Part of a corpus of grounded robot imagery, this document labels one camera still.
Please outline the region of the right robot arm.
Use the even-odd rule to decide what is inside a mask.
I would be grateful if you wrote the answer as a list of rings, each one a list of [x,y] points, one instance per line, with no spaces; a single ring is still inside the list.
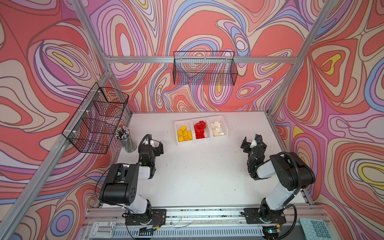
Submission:
[[[284,224],[284,210],[298,193],[316,181],[313,170],[294,152],[280,152],[265,159],[267,145],[256,134],[251,142],[244,138],[241,149],[248,154],[247,168],[250,177],[266,180],[277,176],[279,182],[270,195],[263,198],[259,208],[245,208],[241,214],[248,224]]]

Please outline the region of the red arch lego piece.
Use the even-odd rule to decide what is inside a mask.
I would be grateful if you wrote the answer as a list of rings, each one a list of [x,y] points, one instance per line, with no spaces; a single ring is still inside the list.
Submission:
[[[194,125],[195,133],[196,135],[202,135],[205,134],[205,129],[206,129],[206,122],[204,121],[199,121]]]

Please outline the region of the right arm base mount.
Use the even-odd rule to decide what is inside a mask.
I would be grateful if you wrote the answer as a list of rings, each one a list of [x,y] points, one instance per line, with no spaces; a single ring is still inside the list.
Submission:
[[[279,224],[287,222],[284,209],[271,210],[266,198],[263,198],[259,208],[245,208],[240,212],[246,218],[247,224]]]

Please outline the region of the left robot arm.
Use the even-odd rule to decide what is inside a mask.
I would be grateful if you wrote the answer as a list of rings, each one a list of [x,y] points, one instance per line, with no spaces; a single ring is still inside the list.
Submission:
[[[145,140],[138,147],[139,160],[136,164],[114,164],[108,170],[99,193],[100,202],[120,206],[133,215],[152,216],[149,200],[138,193],[138,182],[150,180],[156,172],[156,157],[164,153],[163,144],[156,140]]]

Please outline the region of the yellow curved lego piece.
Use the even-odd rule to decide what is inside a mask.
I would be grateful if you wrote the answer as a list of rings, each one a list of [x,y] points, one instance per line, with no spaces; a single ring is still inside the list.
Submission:
[[[184,136],[184,141],[191,141],[193,140],[192,132],[188,131],[187,134]]]

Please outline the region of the white long lego plate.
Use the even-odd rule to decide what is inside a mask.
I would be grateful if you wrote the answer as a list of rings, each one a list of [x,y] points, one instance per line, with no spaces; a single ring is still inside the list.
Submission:
[[[224,132],[217,131],[216,129],[213,130],[214,137],[224,136]]]

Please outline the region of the white lego block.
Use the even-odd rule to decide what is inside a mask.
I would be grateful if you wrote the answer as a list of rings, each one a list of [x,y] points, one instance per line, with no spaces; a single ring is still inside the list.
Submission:
[[[221,127],[221,123],[218,121],[211,122],[212,129],[219,129]]]

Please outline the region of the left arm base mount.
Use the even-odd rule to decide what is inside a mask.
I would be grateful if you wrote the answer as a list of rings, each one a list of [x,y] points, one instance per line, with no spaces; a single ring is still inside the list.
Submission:
[[[147,209],[144,214],[133,214],[126,210],[122,214],[127,226],[161,227],[166,223],[166,209]]]

